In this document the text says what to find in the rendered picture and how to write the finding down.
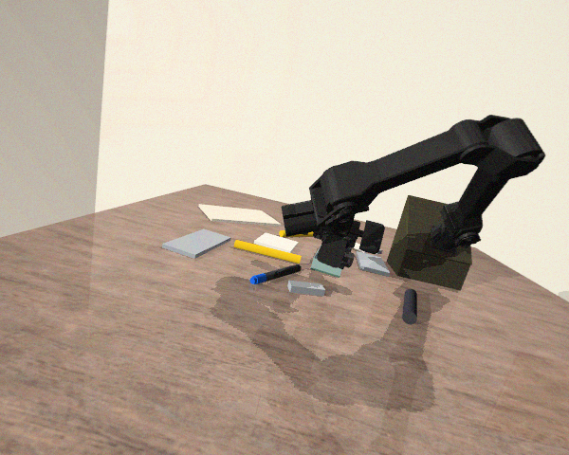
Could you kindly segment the cream square sheet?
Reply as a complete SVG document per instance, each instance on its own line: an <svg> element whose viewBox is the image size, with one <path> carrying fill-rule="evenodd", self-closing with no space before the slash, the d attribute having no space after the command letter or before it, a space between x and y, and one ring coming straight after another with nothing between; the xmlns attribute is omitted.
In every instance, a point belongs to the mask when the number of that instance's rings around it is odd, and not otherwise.
<svg viewBox="0 0 569 455"><path fill-rule="evenodd" d="M254 241L254 244L291 253L298 242L265 233Z"/></svg>

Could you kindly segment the yellow cylinder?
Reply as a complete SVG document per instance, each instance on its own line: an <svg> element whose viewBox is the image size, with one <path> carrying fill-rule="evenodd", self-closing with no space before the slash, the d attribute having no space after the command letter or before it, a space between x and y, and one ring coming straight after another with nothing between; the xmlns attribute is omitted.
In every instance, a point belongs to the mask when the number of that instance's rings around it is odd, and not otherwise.
<svg viewBox="0 0 569 455"><path fill-rule="evenodd" d="M314 232L308 232L308 235L303 235L303 234L298 234L298 235L293 235L293 236L288 236L288 237L306 237L306 236L313 236ZM286 237L285 235L285 230L280 230L280 236L281 237Z"/></svg>
<svg viewBox="0 0 569 455"><path fill-rule="evenodd" d="M299 264L300 255L236 240L234 247Z"/></svg>

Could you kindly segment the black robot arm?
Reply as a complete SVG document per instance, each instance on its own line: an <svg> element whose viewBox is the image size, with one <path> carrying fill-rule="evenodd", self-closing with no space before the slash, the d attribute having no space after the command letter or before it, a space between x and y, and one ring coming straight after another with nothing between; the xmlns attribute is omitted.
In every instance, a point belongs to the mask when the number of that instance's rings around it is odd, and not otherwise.
<svg viewBox="0 0 569 455"><path fill-rule="evenodd" d="M444 133L370 162L332 166L309 187L311 200L282 206L285 235L350 227L382 192L457 164L478 167L459 202L443 207L431 226L431 248L456 254L482 241L482 214L509 179L535 171L545 152L522 118L465 119ZM350 237L324 231L319 262L343 270L353 263ZM455 251L455 252L454 252Z"/></svg>

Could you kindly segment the black marker with blue cap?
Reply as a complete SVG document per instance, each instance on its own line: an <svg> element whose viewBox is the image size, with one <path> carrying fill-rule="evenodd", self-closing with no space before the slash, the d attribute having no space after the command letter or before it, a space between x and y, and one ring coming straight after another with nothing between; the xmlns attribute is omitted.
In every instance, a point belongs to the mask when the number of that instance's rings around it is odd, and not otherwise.
<svg viewBox="0 0 569 455"><path fill-rule="evenodd" d="M281 268L281 269L277 269L277 270L273 270L273 271L269 271L267 273L263 273L263 274L259 274L259 275L255 275L252 278L250 278L250 282L252 284L258 284L261 282L267 282L270 280L274 280L289 274L293 274L296 272L301 271L301 266L299 264L295 264L295 265L291 265L285 268Z"/></svg>

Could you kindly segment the cream sheet of paper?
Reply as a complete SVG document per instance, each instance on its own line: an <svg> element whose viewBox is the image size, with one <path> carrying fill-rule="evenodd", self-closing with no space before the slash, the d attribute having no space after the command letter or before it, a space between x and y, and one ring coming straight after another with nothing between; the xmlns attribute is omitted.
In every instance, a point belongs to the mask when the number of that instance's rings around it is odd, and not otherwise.
<svg viewBox="0 0 569 455"><path fill-rule="evenodd" d="M199 208L209 217L212 222L250 224L262 226L280 227L281 224L268 216L261 210L238 209L229 207L219 207L211 205L201 205Z"/></svg>

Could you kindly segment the cream cylinder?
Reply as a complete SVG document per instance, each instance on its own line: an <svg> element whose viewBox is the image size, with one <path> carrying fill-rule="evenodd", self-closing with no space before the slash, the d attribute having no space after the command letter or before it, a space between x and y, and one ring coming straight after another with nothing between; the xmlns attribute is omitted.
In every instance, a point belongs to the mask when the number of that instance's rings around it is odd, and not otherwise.
<svg viewBox="0 0 569 455"><path fill-rule="evenodd" d="M360 244L356 243L353 248L356 249L356 250L358 250L358 251L360 251L360 252L362 252L362 253L366 253L366 254L368 253L368 252L365 252L365 251L360 250L360 249L359 249L359 246L360 246Z"/></svg>

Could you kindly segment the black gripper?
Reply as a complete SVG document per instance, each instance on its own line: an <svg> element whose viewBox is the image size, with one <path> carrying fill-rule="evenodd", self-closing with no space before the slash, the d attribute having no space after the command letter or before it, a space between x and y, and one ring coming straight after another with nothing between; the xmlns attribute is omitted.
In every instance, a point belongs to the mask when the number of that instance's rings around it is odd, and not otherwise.
<svg viewBox="0 0 569 455"><path fill-rule="evenodd" d="M361 237L359 249L368 253L376 254L380 250L385 227L383 224L366 220L365 228L359 230L360 222L353 221L352 225L344 230L334 230L329 226L320 227L320 230L313 231L313 237L322 238L324 231L332 231L339 237L350 237L352 243L349 247L353 248L358 237Z"/></svg>

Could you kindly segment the dark grey cylinder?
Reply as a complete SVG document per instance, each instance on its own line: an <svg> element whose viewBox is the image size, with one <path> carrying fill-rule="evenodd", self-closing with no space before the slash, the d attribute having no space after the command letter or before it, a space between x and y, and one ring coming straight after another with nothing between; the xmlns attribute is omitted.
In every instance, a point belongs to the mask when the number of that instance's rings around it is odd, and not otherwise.
<svg viewBox="0 0 569 455"><path fill-rule="evenodd" d="M415 324L417 321L417 294L413 289L405 291L402 318L407 324Z"/></svg>

